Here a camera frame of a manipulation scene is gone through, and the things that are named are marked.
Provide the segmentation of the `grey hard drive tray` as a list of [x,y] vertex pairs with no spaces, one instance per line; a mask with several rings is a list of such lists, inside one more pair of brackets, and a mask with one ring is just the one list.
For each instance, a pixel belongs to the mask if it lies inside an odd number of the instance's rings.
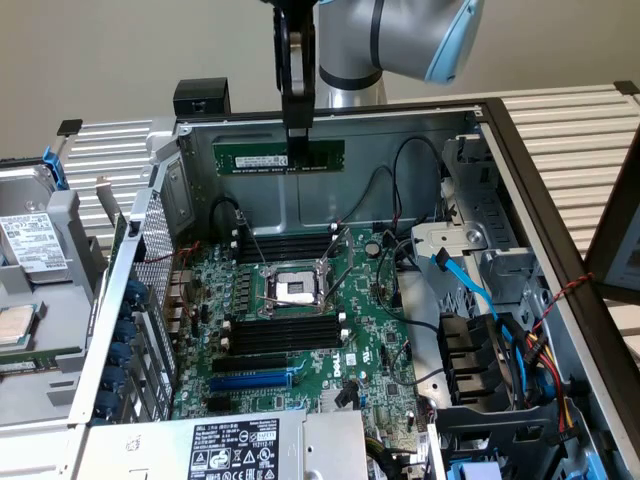
[[[91,312],[106,264],[96,238],[88,236],[82,225],[79,207],[79,197],[72,190],[54,192],[47,206],[47,214],[61,234],[71,273],[69,282],[33,285],[22,267],[8,265],[0,255],[0,308],[36,307],[28,342],[0,347],[0,355],[75,348],[84,351],[86,360]],[[0,374],[0,429],[67,417],[82,369],[73,373]]]

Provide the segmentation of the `silver power supply with label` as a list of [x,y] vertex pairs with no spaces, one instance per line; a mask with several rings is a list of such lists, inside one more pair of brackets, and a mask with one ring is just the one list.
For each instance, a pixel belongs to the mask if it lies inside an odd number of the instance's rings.
[[355,411],[93,427],[77,480],[369,480]]

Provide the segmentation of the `black framed side panel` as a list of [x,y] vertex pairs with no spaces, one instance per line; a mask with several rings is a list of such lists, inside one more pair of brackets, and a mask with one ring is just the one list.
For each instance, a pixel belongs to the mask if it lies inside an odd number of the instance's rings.
[[585,257],[601,295],[640,306],[640,126]]

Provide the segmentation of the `green motherboard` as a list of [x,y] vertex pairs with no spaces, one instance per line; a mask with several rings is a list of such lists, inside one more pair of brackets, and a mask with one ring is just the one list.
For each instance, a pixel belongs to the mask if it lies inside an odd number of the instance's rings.
[[[325,312],[296,314],[283,310],[275,318],[336,315],[341,324],[340,348],[282,352],[288,357],[293,374],[290,388],[250,389],[211,393],[213,377],[254,372],[214,374],[212,360],[236,356],[229,352],[229,341],[222,339],[222,323],[229,320],[271,319],[257,314],[261,263],[239,264],[230,246],[205,245],[174,274],[172,295],[184,299],[191,313],[178,312],[176,358],[179,376],[171,418],[185,420],[227,414],[267,413],[303,410],[320,413],[321,392],[354,383],[358,387],[354,402],[364,430],[386,447],[403,453],[416,447],[416,435],[428,422],[419,404],[418,390],[425,381],[415,373],[416,354],[404,343],[408,328],[397,320],[397,310],[388,306],[398,288],[388,274],[388,253],[371,258],[365,253],[369,241],[380,243],[380,236],[358,230],[354,236],[354,267],[327,304]],[[332,270],[341,274],[347,267],[347,247],[334,251]],[[212,396],[229,396],[233,409],[212,414],[206,401]]]

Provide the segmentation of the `silver disk bay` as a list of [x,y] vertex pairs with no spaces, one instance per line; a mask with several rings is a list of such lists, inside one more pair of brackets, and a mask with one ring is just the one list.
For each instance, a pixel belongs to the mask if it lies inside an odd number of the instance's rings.
[[458,135],[445,142],[443,161],[447,211],[413,227],[422,278],[407,281],[404,292],[418,301],[423,320],[495,308],[531,329],[549,291],[489,145],[479,134]]

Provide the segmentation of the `long silver locking lever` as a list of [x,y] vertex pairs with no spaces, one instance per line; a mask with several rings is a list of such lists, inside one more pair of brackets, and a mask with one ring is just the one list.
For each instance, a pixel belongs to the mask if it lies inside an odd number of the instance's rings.
[[260,257],[261,267],[259,268],[259,275],[266,278],[267,276],[270,275],[270,269],[269,269],[269,266],[267,265],[263,252],[257,242],[257,239],[253,233],[253,230],[240,208],[237,208],[235,210],[235,216],[236,216],[236,223],[238,228],[245,230],[247,237],[251,240],[251,244],[253,245],[255,252]]

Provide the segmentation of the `blue disk caddy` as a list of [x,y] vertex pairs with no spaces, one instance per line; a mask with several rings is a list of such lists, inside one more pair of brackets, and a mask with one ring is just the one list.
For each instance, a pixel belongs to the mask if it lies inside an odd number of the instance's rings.
[[55,151],[52,150],[50,146],[47,146],[45,148],[42,155],[42,161],[45,166],[51,171],[56,184],[56,188],[58,190],[68,190],[69,185],[60,157]]

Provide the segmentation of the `dark plastic shroud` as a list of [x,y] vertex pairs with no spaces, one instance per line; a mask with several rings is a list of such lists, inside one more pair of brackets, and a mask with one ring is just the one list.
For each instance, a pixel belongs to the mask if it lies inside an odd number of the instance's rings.
[[542,480],[551,473],[559,446],[554,404],[482,413],[468,407],[436,411],[444,464],[496,462],[510,480]]

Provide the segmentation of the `CPU socket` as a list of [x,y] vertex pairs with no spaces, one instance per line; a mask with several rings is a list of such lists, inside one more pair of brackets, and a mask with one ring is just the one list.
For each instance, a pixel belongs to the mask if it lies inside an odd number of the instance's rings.
[[[263,286],[258,289],[257,314],[262,317],[275,318],[283,310],[289,313],[294,310],[296,314],[316,314],[325,310],[319,305],[318,290],[319,278],[316,268],[313,266],[295,267],[294,265],[269,266],[270,275],[266,278],[260,276]],[[259,296],[277,298],[292,302],[304,303],[304,306],[292,306],[284,308],[268,309]]]

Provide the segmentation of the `green RAM stick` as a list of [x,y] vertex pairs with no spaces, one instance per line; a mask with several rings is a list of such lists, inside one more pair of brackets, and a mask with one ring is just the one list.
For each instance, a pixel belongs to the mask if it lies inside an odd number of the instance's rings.
[[0,374],[73,373],[82,369],[84,361],[84,351],[75,348],[6,354],[0,355]]
[[342,171],[343,140],[314,140],[304,158],[289,157],[285,142],[213,143],[212,154],[219,176],[301,174]]

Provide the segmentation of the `black case fan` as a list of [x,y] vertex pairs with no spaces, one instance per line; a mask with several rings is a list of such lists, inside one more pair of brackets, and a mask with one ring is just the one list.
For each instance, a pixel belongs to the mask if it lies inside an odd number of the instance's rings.
[[512,379],[498,350],[493,319],[440,317],[439,350],[451,402],[482,413],[513,407]]

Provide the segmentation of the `silver CPU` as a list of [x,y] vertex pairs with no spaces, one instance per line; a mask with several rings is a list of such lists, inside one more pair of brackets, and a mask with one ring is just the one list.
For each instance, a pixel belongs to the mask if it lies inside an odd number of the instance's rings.
[[25,345],[35,324],[34,304],[0,308],[0,347]]

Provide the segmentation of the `silver socket cover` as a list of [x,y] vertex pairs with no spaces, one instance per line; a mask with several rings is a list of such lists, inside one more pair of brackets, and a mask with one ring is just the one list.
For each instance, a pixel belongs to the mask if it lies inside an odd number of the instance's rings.
[[[340,276],[332,284],[330,284],[328,281],[328,273],[330,270],[329,255],[333,253],[341,243],[344,243],[347,247],[347,267],[340,274]],[[322,308],[325,307],[327,299],[330,298],[345,281],[347,276],[351,273],[353,267],[354,241],[350,228],[346,227],[337,234],[324,254],[320,257],[319,260],[316,261],[316,273],[320,280],[318,301],[319,305]]]

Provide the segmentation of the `black box bracket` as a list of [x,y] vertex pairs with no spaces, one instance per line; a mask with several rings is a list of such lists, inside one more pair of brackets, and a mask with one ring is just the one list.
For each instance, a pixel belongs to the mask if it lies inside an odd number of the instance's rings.
[[174,113],[178,118],[230,114],[228,78],[180,80],[174,90],[172,101]]

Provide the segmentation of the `blue expansion slot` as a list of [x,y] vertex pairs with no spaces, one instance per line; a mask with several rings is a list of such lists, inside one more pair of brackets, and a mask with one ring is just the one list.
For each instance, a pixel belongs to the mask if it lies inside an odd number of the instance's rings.
[[286,370],[254,372],[242,375],[213,377],[209,382],[211,393],[250,389],[290,388],[293,374]]

